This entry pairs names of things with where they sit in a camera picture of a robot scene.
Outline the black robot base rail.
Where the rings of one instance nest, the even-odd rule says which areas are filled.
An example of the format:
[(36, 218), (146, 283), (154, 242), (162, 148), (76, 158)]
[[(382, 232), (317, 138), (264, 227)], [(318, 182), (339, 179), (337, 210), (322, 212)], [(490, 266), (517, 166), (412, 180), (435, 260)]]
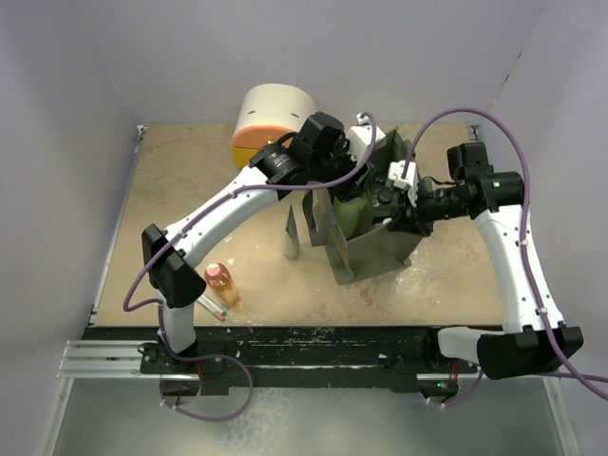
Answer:
[(83, 339), (113, 349), (112, 361), (133, 347), (136, 373), (203, 395), (249, 386), (454, 394), (457, 377), (477, 369), (441, 355), (437, 335), (427, 326), (198, 327), (198, 345), (181, 360), (164, 352), (152, 327), (93, 327)]

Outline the green canvas bag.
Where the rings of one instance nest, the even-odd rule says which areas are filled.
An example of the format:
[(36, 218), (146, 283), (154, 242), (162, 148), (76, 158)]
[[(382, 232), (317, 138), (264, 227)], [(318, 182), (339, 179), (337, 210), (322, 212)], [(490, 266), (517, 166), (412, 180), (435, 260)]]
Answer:
[[(410, 141), (403, 139), (397, 128), (389, 130), (368, 161), (370, 172), (364, 181), (363, 193), (355, 197), (367, 195), (371, 206), (371, 195), (375, 193), (370, 191), (372, 173), (383, 171), (388, 174), (390, 163), (404, 159), (409, 149)], [(389, 190), (394, 195), (393, 211), (397, 208), (398, 193)], [(335, 218), (335, 198), (336, 195), (331, 195), (329, 189), (309, 191), (303, 197), (302, 211), (311, 244), (325, 249), (337, 284), (350, 284), (410, 265), (409, 256), (421, 242), (421, 236), (389, 232), (392, 211), (388, 218), (375, 218), (371, 206), (369, 231), (362, 236), (346, 239)]]

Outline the clear square bottle front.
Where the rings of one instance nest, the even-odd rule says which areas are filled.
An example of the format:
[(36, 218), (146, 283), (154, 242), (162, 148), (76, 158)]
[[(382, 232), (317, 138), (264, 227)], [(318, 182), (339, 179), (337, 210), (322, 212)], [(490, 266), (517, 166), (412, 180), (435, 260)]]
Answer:
[(387, 187), (387, 174), (383, 171), (374, 171), (370, 176), (370, 191), (382, 191)]

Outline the green bottle white flip cap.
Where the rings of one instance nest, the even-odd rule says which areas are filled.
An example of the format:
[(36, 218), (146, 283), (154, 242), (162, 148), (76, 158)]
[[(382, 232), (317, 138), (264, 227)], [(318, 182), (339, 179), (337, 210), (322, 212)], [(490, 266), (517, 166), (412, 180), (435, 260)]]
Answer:
[(340, 230), (346, 239), (357, 238), (371, 227), (371, 203), (367, 195), (341, 201), (333, 200), (333, 210)]

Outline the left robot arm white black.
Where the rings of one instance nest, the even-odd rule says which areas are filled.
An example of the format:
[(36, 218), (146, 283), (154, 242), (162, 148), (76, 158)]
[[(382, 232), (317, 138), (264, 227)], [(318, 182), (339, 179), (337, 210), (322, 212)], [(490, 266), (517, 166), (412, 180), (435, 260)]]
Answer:
[(357, 182), (379, 140), (372, 114), (363, 111), (356, 124), (361, 145), (335, 117), (315, 112), (296, 132), (264, 144), (221, 191), (190, 215), (164, 229), (142, 232), (143, 269), (158, 295), (162, 362), (185, 372), (198, 359), (194, 329), (196, 301), (207, 288), (197, 268), (215, 246), (243, 222), (293, 191), (344, 190)]

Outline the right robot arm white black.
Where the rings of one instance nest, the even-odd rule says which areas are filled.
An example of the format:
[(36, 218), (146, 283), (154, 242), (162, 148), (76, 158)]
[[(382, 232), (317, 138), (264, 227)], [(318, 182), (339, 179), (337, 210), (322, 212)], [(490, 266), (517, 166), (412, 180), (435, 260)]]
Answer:
[(566, 325), (549, 292), (523, 210), (522, 176), (495, 171), (481, 142), (451, 147), (446, 157), (454, 183), (438, 189), (423, 182), (415, 162), (390, 164), (387, 184), (400, 197), (389, 229), (426, 238), (438, 220), (471, 218), (490, 256), (503, 322), (498, 332), (441, 329), (423, 347), (424, 364), (445, 371), (457, 358), (492, 380), (556, 371), (582, 347), (583, 335)]

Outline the orange bottle pink cap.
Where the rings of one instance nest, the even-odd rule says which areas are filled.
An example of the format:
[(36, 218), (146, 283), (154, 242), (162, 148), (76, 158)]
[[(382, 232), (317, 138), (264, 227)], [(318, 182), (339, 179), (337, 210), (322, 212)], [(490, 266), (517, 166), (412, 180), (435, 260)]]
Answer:
[(241, 298), (236, 282), (223, 264), (209, 264), (204, 270), (204, 278), (225, 308), (232, 310), (240, 306)]

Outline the clear square bottle black label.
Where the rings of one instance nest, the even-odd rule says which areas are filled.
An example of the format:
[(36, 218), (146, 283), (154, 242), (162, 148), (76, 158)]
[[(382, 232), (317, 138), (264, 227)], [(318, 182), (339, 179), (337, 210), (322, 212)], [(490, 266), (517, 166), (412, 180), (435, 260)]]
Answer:
[(394, 195), (388, 189), (378, 190), (371, 195), (371, 206), (375, 218), (388, 218), (392, 209)]

